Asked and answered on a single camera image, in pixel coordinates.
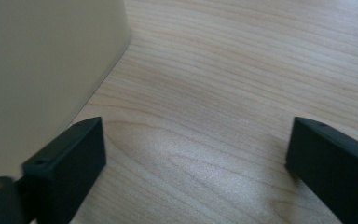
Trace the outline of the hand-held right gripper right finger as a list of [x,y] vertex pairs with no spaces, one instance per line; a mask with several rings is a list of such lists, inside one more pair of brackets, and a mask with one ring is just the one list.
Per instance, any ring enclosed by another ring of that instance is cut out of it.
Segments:
[[358,141],[320,121],[294,118],[286,169],[343,224],[358,224]]

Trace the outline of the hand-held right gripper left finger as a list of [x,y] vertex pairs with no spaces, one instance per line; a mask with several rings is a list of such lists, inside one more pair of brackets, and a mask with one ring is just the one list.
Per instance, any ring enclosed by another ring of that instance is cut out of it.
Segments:
[[105,165],[102,119],[68,128],[22,165],[26,218],[68,224]]

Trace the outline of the cream plastic trash bin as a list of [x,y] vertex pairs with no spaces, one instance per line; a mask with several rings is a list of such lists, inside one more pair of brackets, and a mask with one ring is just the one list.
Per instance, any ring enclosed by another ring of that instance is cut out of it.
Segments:
[[0,176],[20,176],[129,43],[124,0],[0,0]]

